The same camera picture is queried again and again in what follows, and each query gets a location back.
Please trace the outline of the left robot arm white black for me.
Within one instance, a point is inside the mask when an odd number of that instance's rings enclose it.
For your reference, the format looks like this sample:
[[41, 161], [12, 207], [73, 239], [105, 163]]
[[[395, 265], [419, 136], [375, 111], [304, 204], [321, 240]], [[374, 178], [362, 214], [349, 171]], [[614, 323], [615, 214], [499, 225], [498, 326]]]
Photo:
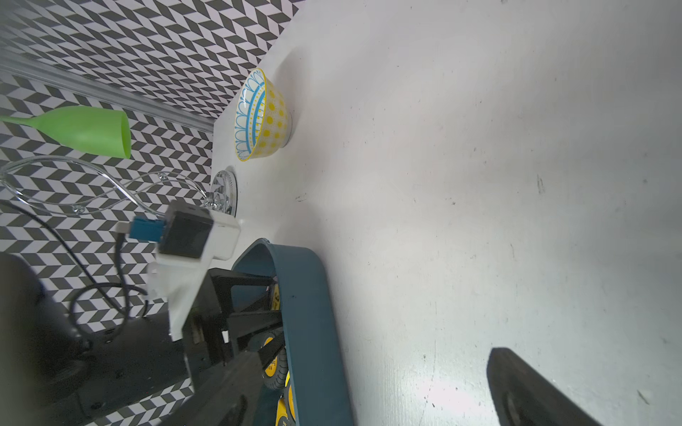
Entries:
[[[1, 307], [14, 348], [28, 366], [29, 415], [42, 425], [84, 425], [151, 394], [191, 379], [191, 398], [165, 419], [168, 425], [250, 425], [258, 410], [263, 372], [285, 347], [280, 312], [236, 312], [227, 296], [248, 275], [212, 269], [202, 284], [200, 310], [173, 340], [170, 316], [159, 312], [127, 319], [94, 334], [76, 327], [70, 308], [56, 303], [21, 258], [1, 257]], [[273, 339], [256, 351], [226, 344], [263, 330]]]

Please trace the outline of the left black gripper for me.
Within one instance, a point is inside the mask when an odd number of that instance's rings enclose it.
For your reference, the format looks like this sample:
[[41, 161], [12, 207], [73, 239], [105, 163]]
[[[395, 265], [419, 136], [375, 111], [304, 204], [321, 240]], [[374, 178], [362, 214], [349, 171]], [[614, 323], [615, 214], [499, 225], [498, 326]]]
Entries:
[[285, 348], [282, 313], [272, 308], [274, 277], [211, 268], [182, 330], [194, 388], [224, 372], [244, 351], [260, 351], [267, 368]]

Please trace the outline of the teal plastic storage box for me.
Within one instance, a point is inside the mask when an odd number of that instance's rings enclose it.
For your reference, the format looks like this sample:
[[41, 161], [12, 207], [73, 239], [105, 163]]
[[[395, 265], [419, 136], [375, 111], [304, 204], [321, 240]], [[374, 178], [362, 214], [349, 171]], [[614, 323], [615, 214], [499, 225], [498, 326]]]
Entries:
[[296, 423], [353, 425], [330, 286], [321, 259], [310, 248], [258, 239], [233, 269], [278, 280]]

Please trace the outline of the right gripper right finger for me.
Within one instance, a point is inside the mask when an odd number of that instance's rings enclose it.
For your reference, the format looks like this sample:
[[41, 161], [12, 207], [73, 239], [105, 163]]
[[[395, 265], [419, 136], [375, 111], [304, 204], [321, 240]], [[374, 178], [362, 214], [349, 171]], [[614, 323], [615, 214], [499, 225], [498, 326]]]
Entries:
[[487, 379], [501, 425], [598, 423], [509, 348], [491, 350]]

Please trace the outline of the yellow black tape measure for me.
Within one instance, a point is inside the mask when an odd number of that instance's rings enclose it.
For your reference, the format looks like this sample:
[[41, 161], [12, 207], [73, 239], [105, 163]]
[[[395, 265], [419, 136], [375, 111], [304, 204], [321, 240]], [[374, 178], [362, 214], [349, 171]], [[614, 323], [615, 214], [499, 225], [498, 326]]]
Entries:
[[281, 391], [287, 385], [289, 377], [289, 360], [287, 351], [282, 348], [273, 361], [264, 369], [263, 379], [270, 390]]
[[294, 392], [291, 384], [288, 384], [284, 388], [282, 396], [278, 400], [275, 425], [276, 426], [297, 425], [294, 408]]

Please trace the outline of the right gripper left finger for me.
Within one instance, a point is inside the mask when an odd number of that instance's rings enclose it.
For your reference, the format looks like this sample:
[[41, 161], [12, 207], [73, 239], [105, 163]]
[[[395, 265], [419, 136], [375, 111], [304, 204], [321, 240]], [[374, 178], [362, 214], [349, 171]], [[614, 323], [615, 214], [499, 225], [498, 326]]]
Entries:
[[252, 425], [258, 410], [262, 370], [257, 353], [241, 353], [227, 366], [219, 366], [160, 425]]

